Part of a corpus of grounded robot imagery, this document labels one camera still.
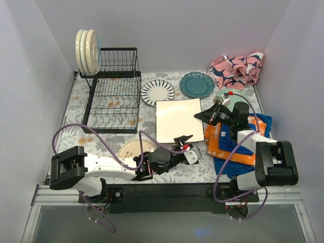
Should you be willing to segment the mint green plate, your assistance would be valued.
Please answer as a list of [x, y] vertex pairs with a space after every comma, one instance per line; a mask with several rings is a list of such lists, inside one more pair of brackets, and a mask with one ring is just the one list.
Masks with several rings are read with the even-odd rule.
[[219, 101], [218, 96], [220, 94], [227, 93], [227, 92], [233, 92], [233, 93], [239, 94], [239, 96], [232, 95], [230, 97], [230, 104], [227, 107], [230, 111], [233, 111], [233, 108], [234, 108], [234, 105], [236, 102], [244, 102], [244, 103], [248, 104], [247, 100], [250, 101], [248, 96], [246, 94], [244, 94], [242, 91], [237, 90], [237, 89], [225, 88], [225, 89], [221, 89], [220, 91], [217, 92], [216, 97], [215, 97], [215, 102]]

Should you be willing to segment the cream square plate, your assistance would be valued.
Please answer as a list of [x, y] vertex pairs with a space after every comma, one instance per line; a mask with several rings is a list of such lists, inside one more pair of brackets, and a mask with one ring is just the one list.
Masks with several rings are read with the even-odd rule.
[[204, 140], [203, 122], [194, 117], [201, 112], [200, 99], [158, 101], [156, 103], [156, 140], [162, 144], [189, 136], [188, 142]]

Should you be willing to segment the teal scalloped plate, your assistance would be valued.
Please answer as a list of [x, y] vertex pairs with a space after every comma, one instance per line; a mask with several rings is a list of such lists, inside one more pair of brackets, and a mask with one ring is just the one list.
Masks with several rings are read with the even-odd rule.
[[205, 98], [209, 96], [215, 83], [211, 77], [201, 72], [190, 72], [185, 74], [179, 82], [183, 94], [191, 98]]

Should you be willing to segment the pink round plate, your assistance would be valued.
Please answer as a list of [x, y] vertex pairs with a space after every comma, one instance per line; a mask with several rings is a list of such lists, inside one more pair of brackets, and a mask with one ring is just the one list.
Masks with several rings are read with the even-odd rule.
[[[154, 152], [157, 149], [157, 145], [152, 141], [142, 140], [142, 147], [144, 152]], [[118, 158], [129, 158], [140, 156], [140, 140], [133, 140], [125, 144], [118, 152]]]

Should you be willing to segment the white blue striped plate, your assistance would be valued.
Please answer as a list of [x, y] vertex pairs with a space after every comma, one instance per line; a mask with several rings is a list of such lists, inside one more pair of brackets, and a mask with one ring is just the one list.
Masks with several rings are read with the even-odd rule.
[[175, 97], [174, 87], [165, 80], [149, 81], [141, 88], [141, 98], [149, 106], [156, 106], [157, 101], [171, 101]]

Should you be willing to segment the white green rimmed plate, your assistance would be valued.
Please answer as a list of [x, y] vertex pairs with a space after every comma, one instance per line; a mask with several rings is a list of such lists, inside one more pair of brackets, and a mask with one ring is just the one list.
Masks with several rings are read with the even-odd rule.
[[96, 75], [100, 70], [101, 52], [98, 36], [95, 30], [90, 29], [86, 37], [86, 60], [90, 75]]

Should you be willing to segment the cream blue leaf plate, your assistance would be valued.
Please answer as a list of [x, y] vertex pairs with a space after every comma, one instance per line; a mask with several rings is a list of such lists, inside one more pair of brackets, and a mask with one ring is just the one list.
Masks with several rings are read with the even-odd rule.
[[83, 66], [83, 74], [88, 75], [90, 74], [88, 63], [87, 63], [87, 56], [86, 56], [86, 38], [87, 38], [88, 31], [84, 30], [82, 32], [81, 38], [80, 38], [80, 57], [82, 61]]

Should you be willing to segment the cream round plate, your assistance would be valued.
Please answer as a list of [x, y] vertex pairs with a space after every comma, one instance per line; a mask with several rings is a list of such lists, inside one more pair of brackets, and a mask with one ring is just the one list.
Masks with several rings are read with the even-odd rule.
[[84, 32], [84, 30], [80, 29], [77, 32], [76, 38], [75, 38], [75, 55], [76, 55], [77, 66], [78, 66], [80, 74], [84, 73], [82, 60], [81, 60], [81, 56], [80, 56], [80, 39], [81, 39], [81, 36], [82, 36], [83, 32]]

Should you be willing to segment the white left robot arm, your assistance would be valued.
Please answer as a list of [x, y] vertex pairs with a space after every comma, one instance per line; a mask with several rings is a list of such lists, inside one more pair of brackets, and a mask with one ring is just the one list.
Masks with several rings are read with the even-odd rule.
[[84, 147], [75, 146], [51, 158], [50, 188], [65, 190], [74, 188], [101, 203], [107, 199], [106, 178], [129, 181], [145, 181], [168, 172], [178, 164], [194, 165], [201, 152], [188, 136], [175, 138], [171, 150], [157, 147], [154, 151], [142, 151], [138, 156], [111, 158], [86, 153]]

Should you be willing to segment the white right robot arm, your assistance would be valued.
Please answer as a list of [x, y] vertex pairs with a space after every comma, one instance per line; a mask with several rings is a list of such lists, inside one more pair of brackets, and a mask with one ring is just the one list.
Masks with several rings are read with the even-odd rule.
[[211, 108], [194, 115], [206, 124], [223, 124], [230, 129], [230, 138], [255, 155], [255, 169], [236, 177], [235, 185], [229, 188], [234, 201], [243, 200], [248, 194], [268, 186], [293, 186], [298, 183], [294, 151], [289, 141], [266, 138], [248, 126], [250, 105], [236, 102], [232, 110], [215, 103]]

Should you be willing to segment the orange white cloth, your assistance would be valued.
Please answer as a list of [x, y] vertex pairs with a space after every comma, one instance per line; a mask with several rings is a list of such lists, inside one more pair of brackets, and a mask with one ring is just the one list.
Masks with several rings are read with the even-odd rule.
[[[252, 130], [260, 127], [260, 134], [264, 137], [269, 137], [272, 126], [272, 117], [257, 114], [258, 119], [253, 115], [248, 117], [248, 126]], [[216, 126], [208, 125], [205, 131], [205, 139], [208, 145], [208, 154], [218, 159], [226, 160], [232, 150], [237, 145], [230, 136], [230, 129], [226, 125], [218, 123]], [[241, 163], [249, 166], [255, 165], [255, 155], [247, 148], [240, 146], [236, 152], [231, 156], [230, 161]]]

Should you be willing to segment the pink navy patterned cloth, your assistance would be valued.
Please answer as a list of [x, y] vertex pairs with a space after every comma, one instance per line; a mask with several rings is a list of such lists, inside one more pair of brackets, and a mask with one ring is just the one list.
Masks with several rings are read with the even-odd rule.
[[248, 56], [220, 56], [209, 65], [206, 75], [220, 89], [242, 90], [258, 81], [264, 57], [262, 52]]

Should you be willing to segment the blue cloth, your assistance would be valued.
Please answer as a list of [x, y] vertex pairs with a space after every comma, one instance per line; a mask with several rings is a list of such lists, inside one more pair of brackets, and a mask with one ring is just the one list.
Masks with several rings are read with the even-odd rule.
[[[250, 114], [248, 117], [248, 126], [252, 130], [256, 130], [257, 125], [259, 125], [260, 134], [268, 138], [272, 126], [272, 117], [258, 113], [257, 118], [255, 119], [253, 114]], [[210, 128], [211, 136], [208, 152], [214, 157], [216, 173], [220, 172], [225, 160], [237, 146], [237, 143], [230, 138], [229, 132], [229, 127], [222, 124]], [[254, 170], [255, 154], [244, 146], [240, 146], [230, 158], [222, 174], [232, 178]]]

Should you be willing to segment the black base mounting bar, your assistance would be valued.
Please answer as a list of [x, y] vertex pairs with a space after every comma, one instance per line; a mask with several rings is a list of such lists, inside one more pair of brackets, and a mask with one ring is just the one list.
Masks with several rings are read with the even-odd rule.
[[108, 205], [112, 214], [210, 212], [225, 214], [226, 205], [213, 199], [213, 183], [108, 184], [91, 204]]

